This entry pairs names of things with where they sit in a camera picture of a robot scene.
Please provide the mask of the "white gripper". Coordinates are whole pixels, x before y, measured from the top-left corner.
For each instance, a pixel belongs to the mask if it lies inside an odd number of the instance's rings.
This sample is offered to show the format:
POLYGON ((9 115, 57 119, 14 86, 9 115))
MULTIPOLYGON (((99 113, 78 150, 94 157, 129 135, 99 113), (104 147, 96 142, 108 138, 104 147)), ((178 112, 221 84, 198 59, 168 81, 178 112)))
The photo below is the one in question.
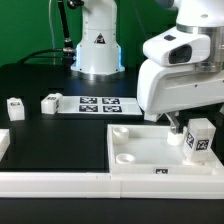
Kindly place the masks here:
MULTIPOLYGON (((181 132, 174 112, 224 102, 224 31, 186 33, 173 27, 143 45, 137 101, 149 115, 167 113, 173 134, 181 132)), ((224 104, 216 114, 224 125, 224 104)))

